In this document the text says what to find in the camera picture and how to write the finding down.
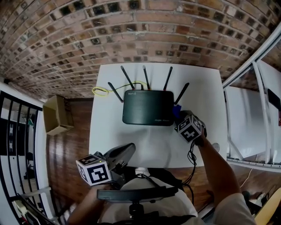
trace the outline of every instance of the black strap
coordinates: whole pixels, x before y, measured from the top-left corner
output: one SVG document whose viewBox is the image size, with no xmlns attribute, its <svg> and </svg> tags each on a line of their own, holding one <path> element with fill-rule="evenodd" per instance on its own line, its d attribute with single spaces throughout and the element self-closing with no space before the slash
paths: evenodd
<svg viewBox="0 0 281 225">
<path fill-rule="evenodd" d="M 161 216 L 154 219 L 149 220 L 124 220 L 113 223 L 114 225 L 155 225 L 155 224 L 173 224 L 173 225 L 181 225 L 185 223 L 190 218 L 195 217 L 194 215 L 185 215 L 185 216 L 172 216 L 166 217 Z M 112 223 L 100 223 L 102 225 L 109 225 Z"/>
</svg>

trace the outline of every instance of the white shirt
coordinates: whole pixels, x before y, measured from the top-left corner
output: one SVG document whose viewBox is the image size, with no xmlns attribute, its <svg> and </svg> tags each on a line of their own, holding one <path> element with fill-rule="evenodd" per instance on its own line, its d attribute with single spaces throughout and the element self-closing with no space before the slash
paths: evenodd
<svg viewBox="0 0 281 225">
<path fill-rule="evenodd" d="M 160 186 L 172 187 L 159 179 L 150 177 Z M 136 178 L 122 187 L 122 190 L 154 188 L 155 186 L 147 179 Z M 186 194 L 179 190 L 175 196 L 163 198 L 155 203 L 143 202 L 144 213 L 158 211 L 159 216 L 184 216 L 194 215 L 184 225 L 203 225 L 202 219 L 198 214 Z M 115 223 L 122 220 L 130 220 L 129 206 L 130 203 L 108 203 L 99 220 L 99 223 Z M 215 209 L 214 224 L 216 225 L 256 225 L 244 197 L 240 193 L 228 196 L 219 203 Z"/>
</svg>

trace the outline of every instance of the brick ceiling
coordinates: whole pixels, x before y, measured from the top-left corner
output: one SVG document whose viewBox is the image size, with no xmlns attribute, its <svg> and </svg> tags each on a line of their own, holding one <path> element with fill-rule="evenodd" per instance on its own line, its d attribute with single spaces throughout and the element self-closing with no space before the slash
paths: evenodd
<svg viewBox="0 0 281 225">
<path fill-rule="evenodd" d="M 2 1 L 0 75 L 36 98 L 92 97 L 108 63 L 204 66 L 224 81 L 280 19 L 273 0 Z M 280 51 L 264 61 L 280 69 Z M 257 90 L 253 76 L 244 84 Z"/>
</svg>

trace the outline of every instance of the white cube with black markers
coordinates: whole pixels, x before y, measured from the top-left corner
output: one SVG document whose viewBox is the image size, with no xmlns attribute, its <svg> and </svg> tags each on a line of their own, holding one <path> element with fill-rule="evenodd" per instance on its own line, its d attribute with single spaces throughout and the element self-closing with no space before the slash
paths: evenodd
<svg viewBox="0 0 281 225">
<path fill-rule="evenodd" d="M 76 160 L 82 179 L 89 185 L 99 185 L 112 180 L 107 162 L 94 155 L 87 155 Z"/>
<path fill-rule="evenodd" d="M 177 126 L 177 132 L 189 143 L 201 135 L 202 124 L 194 115 L 188 115 Z"/>
</svg>

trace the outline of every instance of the cardboard box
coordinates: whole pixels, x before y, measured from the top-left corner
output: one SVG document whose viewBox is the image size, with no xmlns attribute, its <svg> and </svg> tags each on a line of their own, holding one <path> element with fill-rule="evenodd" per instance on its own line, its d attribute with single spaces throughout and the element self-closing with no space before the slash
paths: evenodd
<svg viewBox="0 0 281 225">
<path fill-rule="evenodd" d="M 55 95 L 43 105 L 46 133 L 56 135 L 73 128 L 73 119 L 69 102 Z"/>
</svg>

